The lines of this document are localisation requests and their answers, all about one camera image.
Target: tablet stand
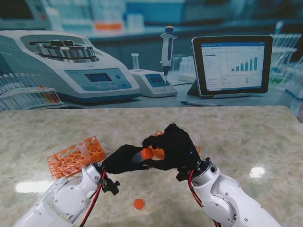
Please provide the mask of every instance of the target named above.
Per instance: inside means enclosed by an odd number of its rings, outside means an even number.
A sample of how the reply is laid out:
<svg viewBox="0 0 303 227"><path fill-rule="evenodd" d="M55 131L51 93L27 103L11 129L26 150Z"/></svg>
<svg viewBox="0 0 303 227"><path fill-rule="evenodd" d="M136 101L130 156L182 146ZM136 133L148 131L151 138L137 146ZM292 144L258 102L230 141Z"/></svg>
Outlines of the tablet stand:
<svg viewBox="0 0 303 227"><path fill-rule="evenodd" d="M236 97L246 97L251 96L252 93L237 93L237 94L222 94L214 96L200 96L198 91L197 79L194 81L191 88L188 90L187 94L189 96L199 97L199 98L236 98Z"/></svg>

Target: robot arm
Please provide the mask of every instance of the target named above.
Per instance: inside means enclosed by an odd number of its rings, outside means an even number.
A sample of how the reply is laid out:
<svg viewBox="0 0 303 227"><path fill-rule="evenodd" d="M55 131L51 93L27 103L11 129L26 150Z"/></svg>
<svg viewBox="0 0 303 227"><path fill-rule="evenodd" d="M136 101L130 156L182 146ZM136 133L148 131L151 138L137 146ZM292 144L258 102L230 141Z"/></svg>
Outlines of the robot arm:
<svg viewBox="0 0 303 227"><path fill-rule="evenodd" d="M90 164L82 169L82 180L62 177L36 201L14 227L72 227L90 204L87 194L96 191L102 183L104 192L116 195L119 182L113 183L99 164Z"/></svg>
<svg viewBox="0 0 303 227"><path fill-rule="evenodd" d="M191 181L201 196L203 211L223 227L281 227L209 158L201 162Z"/></svg>

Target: orange cap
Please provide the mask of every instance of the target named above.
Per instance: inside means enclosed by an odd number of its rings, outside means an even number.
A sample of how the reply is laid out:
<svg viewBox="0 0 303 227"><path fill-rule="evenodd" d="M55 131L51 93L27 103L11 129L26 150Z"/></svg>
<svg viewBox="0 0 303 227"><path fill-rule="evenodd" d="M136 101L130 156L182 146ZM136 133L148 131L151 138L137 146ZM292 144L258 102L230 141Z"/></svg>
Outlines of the orange cap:
<svg viewBox="0 0 303 227"><path fill-rule="evenodd" d="M144 201L142 199L136 199L136 201L134 202L134 207L137 210L141 210L144 207Z"/></svg>
<svg viewBox="0 0 303 227"><path fill-rule="evenodd" d="M150 148L144 148L141 151L141 155L144 160L147 160L153 157L153 151Z"/></svg>

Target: black glove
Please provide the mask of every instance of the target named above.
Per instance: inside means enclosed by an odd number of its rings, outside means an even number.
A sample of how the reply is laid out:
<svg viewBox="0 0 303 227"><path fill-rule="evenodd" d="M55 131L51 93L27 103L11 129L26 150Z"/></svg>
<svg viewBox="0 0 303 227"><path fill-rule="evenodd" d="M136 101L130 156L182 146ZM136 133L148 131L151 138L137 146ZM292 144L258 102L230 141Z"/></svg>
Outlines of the black glove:
<svg viewBox="0 0 303 227"><path fill-rule="evenodd" d="M149 167L161 170L181 169L183 167L194 169L200 159L188 133L176 124L170 124L163 135L150 136L142 144L144 148L152 145L153 149L161 148L164 150L165 158L163 160L145 160Z"/></svg>
<svg viewBox="0 0 303 227"><path fill-rule="evenodd" d="M121 174L127 171L148 169L148 166L143 163L131 162L132 157L141 150L142 148L133 145L123 145L107 157L102 162L102 165L110 174Z"/></svg>

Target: granite table surface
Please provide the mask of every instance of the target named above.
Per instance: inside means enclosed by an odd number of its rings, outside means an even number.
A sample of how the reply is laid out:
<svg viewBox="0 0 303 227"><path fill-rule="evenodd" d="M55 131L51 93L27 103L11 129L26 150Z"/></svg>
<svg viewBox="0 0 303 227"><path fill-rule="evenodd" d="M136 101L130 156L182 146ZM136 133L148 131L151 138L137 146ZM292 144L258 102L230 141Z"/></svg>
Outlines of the granite table surface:
<svg viewBox="0 0 303 227"><path fill-rule="evenodd" d="M124 144L140 146L173 122L281 226L303 223L303 125L283 106L239 106L2 112L0 226L12 226L55 181L49 155L92 136L109 155ZM157 169L110 175L120 193L101 193L85 226L213 227L176 175ZM134 208L137 198L145 201L142 210Z"/></svg>

